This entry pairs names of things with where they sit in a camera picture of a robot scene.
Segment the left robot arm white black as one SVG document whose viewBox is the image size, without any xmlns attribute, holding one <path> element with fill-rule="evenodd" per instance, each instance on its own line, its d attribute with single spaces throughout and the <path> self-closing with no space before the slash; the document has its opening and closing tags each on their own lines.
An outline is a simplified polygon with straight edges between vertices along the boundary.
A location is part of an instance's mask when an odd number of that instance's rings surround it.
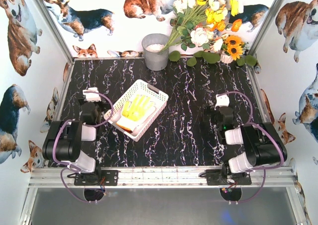
<svg viewBox="0 0 318 225">
<path fill-rule="evenodd" d="M 79 120 L 53 121 L 42 147 L 45 160 L 66 166 L 75 173 L 94 173 L 96 160 L 81 150 L 82 142 L 93 142 L 97 138 L 100 126 L 111 118 L 102 120 L 102 113 L 110 106 L 114 112 L 111 100 L 90 87 L 82 91 L 79 99 L 82 113 Z"/>
</svg>

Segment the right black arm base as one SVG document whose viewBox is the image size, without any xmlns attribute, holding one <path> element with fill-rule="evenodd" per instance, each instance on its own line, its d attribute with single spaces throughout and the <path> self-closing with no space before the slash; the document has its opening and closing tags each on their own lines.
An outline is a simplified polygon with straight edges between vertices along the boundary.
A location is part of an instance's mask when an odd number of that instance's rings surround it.
<svg viewBox="0 0 318 225">
<path fill-rule="evenodd" d="M 220 169 L 209 169 L 205 171 L 205 178 L 207 185 L 251 185 L 251 178 L 247 173 L 229 173 Z"/>
</svg>

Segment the cream glove red cuff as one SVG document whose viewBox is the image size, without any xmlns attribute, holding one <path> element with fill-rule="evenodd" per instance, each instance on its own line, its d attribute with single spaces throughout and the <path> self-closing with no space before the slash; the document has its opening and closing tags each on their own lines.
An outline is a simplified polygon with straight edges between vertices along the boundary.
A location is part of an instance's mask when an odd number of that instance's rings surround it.
<svg viewBox="0 0 318 225">
<path fill-rule="evenodd" d="M 133 132 L 133 130 L 131 128 L 127 128 L 127 127 L 124 127 L 124 126 L 120 126 L 120 128 L 122 128 L 123 130 L 125 130 L 128 133 L 132 133 Z"/>
</svg>

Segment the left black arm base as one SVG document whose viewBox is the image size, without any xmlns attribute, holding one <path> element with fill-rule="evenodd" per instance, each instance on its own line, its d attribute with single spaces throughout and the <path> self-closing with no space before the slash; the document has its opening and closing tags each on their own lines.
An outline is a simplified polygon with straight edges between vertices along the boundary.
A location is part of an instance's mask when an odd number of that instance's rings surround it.
<svg viewBox="0 0 318 225">
<path fill-rule="evenodd" d="M 75 174 L 75 186 L 117 186 L 118 170 L 101 170 L 95 173 Z"/>
</svg>

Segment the yellow dotted work glove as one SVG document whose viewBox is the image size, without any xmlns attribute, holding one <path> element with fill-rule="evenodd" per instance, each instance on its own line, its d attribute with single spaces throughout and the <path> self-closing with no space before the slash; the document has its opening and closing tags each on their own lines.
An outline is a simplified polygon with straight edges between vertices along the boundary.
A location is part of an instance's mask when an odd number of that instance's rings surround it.
<svg viewBox="0 0 318 225">
<path fill-rule="evenodd" d="M 120 113 L 120 119 L 116 122 L 117 126 L 124 126 L 135 130 L 136 127 L 156 110 L 155 103 L 146 95 L 137 94 L 132 101 L 126 101 Z"/>
</svg>

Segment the white perforated storage basket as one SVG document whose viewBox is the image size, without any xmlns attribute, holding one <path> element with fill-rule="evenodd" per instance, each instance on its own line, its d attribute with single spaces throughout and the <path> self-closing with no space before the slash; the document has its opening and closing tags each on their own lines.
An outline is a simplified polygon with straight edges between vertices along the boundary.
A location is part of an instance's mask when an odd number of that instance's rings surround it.
<svg viewBox="0 0 318 225">
<path fill-rule="evenodd" d="M 169 96 L 138 79 L 114 103 L 104 119 L 134 141 L 139 141 L 166 107 Z"/>
</svg>

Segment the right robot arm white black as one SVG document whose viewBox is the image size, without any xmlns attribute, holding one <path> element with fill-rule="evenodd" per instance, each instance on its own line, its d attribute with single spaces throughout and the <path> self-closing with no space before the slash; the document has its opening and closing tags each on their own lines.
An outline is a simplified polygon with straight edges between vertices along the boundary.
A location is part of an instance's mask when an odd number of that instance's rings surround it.
<svg viewBox="0 0 318 225">
<path fill-rule="evenodd" d="M 246 123 L 234 126 L 234 109 L 230 107 L 229 94 L 237 94 L 246 99 L 249 116 Z M 287 150 L 269 122 L 252 122 L 253 105 L 250 99 L 239 91 L 230 91 L 216 95 L 216 105 L 205 107 L 205 114 L 216 127 L 218 141 L 223 145 L 242 145 L 244 152 L 228 160 L 231 173 L 252 172 L 256 170 L 276 169 L 283 166 L 287 159 Z"/>
</svg>

